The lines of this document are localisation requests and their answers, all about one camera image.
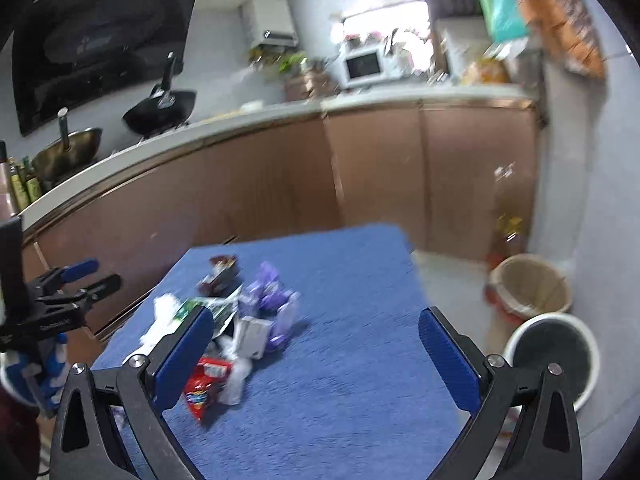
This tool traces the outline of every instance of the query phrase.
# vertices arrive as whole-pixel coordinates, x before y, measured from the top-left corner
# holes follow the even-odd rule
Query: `black range hood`
[[[175,73],[195,0],[37,0],[17,23],[14,96],[26,136],[62,107]]]

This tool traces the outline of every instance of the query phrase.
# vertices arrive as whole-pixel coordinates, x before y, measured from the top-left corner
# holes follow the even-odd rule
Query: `black wok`
[[[122,119],[134,132],[145,139],[180,126],[190,117],[196,102],[192,90],[171,90],[174,75],[174,53],[167,58],[162,83],[151,95],[129,110]]]

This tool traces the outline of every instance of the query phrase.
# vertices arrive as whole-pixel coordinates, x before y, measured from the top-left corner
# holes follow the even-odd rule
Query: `white microwave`
[[[336,65],[341,88],[368,86],[403,77],[408,69],[406,59],[385,56],[385,50],[385,43],[379,43],[340,54]]]

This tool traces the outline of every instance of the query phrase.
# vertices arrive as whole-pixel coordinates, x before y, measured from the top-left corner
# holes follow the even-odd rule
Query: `metal screw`
[[[75,375],[80,375],[85,370],[86,370],[86,364],[84,364],[84,363],[76,363],[71,367],[71,371]]]
[[[129,366],[134,368],[140,368],[146,361],[146,356],[142,354],[136,354],[129,358]]]
[[[560,375],[562,373],[562,368],[558,363],[551,363],[548,367],[546,367],[553,375]]]
[[[498,354],[491,354],[487,357],[489,364],[494,368],[502,368],[505,364],[504,357]]]

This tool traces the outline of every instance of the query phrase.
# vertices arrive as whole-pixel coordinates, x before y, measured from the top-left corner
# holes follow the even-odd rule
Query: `white water heater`
[[[287,0],[247,0],[242,19],[251,47],[259,45],[298,46],[298,35]]]

